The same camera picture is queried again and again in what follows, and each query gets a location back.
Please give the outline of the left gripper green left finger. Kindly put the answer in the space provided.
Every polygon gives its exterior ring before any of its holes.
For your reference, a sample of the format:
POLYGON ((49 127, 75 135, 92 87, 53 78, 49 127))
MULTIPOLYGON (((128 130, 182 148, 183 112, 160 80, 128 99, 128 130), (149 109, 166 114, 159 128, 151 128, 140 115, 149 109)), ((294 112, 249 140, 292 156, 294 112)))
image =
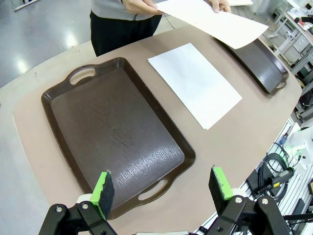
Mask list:
POLYGON ((109 171, 102 172, 89 200, 68 208, 64 204, 52 205, 40 229, 42 235, 115 235, 108 223, 114 199, 114 185, 109 171))

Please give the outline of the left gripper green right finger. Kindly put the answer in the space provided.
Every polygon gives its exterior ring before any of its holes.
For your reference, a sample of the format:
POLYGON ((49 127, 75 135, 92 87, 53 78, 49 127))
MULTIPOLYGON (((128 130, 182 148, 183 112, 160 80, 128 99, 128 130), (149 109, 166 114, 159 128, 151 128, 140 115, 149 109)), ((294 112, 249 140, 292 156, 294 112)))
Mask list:
POLYGON ((218 217, 208 233, 231 235, 247 229, 252 235, 288 235, 289 229, 274 199, 262 196, 256 201, 233 194, 220 167, 212 167, 208 186, 218 217))

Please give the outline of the person's left hand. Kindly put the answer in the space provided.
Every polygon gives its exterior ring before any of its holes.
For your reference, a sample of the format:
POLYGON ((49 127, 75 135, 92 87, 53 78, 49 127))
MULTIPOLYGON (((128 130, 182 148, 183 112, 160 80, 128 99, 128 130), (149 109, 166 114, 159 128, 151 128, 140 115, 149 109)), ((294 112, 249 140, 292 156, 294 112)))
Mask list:
POLYGON ((215 13, 227 12, 231 13, 231 7, 227 0, 205 0, 208 3, 215 13))

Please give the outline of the person's right hand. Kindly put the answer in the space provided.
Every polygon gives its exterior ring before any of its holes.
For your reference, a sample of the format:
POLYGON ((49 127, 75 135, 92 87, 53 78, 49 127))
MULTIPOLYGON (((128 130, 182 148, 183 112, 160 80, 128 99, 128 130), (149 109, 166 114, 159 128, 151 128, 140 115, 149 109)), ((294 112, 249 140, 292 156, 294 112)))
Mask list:
POLYGON ((125 8, 132 13, 145 15, 162 15, 152 0, 123 0, 125 8))

